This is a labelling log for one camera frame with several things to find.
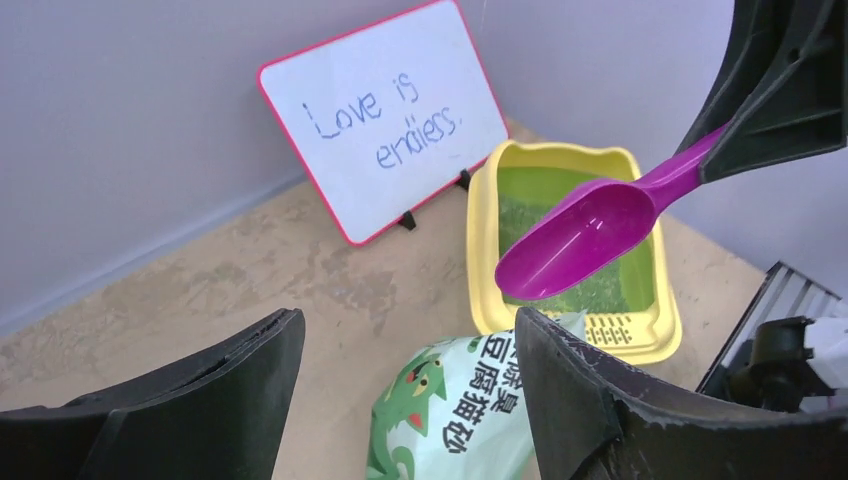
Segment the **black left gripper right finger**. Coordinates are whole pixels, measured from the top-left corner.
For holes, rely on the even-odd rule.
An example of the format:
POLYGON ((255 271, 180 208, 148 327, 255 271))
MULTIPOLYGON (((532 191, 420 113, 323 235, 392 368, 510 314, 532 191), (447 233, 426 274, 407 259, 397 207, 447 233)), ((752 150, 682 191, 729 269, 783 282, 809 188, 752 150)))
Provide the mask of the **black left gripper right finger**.
POLYGON ((544 479, 843 479, 847 411, 780 412, 665 382, 521 308, 516 350, 544 479))

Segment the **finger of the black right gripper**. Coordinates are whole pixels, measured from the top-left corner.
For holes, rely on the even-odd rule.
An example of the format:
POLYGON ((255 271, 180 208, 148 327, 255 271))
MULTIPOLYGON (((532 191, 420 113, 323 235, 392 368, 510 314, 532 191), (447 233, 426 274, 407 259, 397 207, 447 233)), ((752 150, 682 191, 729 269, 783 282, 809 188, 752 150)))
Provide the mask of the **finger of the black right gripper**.
POLYGON ((679 148, 717 128, 703 183, 844 148, 846 2, 735 2, 722 64, 679 148))

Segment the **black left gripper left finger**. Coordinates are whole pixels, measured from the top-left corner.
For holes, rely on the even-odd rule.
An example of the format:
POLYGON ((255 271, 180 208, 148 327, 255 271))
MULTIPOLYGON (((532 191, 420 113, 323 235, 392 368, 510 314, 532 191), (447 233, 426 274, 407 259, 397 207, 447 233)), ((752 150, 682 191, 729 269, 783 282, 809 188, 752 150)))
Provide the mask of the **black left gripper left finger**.
POLYGON ((1 415, 5 479, 268 479, 305 318, 280 309, 231 337, 65 405, 1 415))

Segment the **yellow sifting litter tray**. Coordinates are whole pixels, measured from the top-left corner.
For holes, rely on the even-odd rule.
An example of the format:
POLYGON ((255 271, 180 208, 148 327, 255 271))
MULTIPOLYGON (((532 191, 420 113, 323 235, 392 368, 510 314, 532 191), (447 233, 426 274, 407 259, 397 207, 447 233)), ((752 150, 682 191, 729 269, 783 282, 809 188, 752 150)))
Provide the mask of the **yellow sifting litter tray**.
MULTIPOLYGON (((592 148, 569 143, 499 145, 470 181, 467 203, 466 263, 471 315, 477 330, 490 334, 511 329, 519 307, 505 303, 494 279, 499 254, 497 174, 500 168, 546 167, 632 181, 641 172, 633 155, 620 147, 592 148)), ((589 343, 632 365, 662 362, 674 354, 683 337, 680 314, 666 265, 662 230, 647 239, 653 252, 655 301, 648 309, 628 313, 586 311, 589 343)))

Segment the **green cat litter bag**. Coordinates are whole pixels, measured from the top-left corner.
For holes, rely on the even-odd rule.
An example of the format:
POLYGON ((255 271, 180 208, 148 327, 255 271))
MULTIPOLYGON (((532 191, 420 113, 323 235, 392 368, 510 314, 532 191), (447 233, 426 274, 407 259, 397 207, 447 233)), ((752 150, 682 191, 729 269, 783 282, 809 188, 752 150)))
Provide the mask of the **green cat litter bag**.
POLYGON ((534 452, 510 330, 419 350, 372 406, 368 479, 519 479, 534 452))

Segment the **purple plastic litter scoop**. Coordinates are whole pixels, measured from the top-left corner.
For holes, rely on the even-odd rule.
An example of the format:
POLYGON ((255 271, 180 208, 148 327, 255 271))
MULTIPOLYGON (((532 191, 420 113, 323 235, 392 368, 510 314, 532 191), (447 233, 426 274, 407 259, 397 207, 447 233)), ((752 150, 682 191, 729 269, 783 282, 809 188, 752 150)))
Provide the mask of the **purple plastic litter scoop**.
POLYGON ((700 161, 725 129, 718 127, 635 181, 599 178, 575 188, 502 256, 497 286, 520 300, 544 299, 631 251, 667 207, 702 184, 700 161))

